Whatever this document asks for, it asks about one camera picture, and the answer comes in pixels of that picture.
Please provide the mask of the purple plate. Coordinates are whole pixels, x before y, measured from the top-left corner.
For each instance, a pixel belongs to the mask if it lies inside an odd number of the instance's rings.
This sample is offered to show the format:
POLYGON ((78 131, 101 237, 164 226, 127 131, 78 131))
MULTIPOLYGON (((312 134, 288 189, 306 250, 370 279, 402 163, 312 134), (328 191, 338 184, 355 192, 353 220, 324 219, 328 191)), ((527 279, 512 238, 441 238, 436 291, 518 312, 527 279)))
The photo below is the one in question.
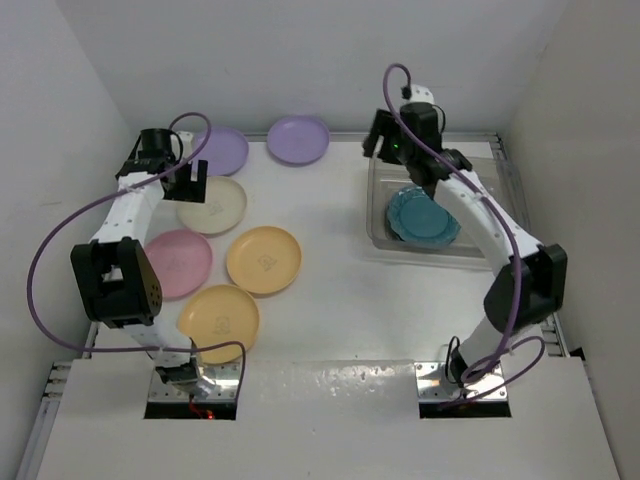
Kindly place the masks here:
POLYGON ((205 160, 209 176, 230 176, 239 171, 245 164, 249 154, 246 137, 230 127, 213 127, 209 140, 204 141, 205 133, 195 134, 194 147, 201 145, 199 160, 205 160))
POLYGON ((278 161, 303 166, 324 156, 330 144, 330 132, 316 116, 291 115, 271 126, 266 144, 278 161))

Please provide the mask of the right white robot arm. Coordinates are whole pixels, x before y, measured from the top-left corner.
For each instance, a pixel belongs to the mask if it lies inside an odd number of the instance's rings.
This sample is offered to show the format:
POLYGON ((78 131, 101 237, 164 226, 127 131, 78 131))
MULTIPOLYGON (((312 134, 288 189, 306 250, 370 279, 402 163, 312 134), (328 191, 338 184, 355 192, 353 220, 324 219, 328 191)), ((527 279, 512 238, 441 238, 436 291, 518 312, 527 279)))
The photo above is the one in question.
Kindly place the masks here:
POLYGON ((456 149, 443 148, 436 106, 409 102, 399 113, 377 110, 362 147, 367 158, 403 166, 411 181, 384 207, 385 226, 396 239, 435 250, 465 232, 494 274, 483 319, 449 349, 445 362, 447 379, 463 386, 494 367, 518 335, 562 307, 567 254, 520 227, 483 185, 472 162, 456 149))

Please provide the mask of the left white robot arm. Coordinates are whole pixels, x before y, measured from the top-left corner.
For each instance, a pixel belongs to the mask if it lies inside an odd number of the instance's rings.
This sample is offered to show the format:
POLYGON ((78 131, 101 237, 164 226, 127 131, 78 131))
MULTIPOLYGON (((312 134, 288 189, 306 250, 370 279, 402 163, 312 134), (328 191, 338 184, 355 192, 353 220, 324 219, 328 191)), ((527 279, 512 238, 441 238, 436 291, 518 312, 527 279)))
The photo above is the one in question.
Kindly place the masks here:
POLYGON ((170 129, 145 129, 116 175, 118 197, 98 232, 70 259, 88 318, 125 332, 149 357, 163 383, 192 393, 201 373, 192 340, 161 318, 162 287, 144 248, 163 200, 202 203, 207 166, 181 165, 188 148, 170 129))

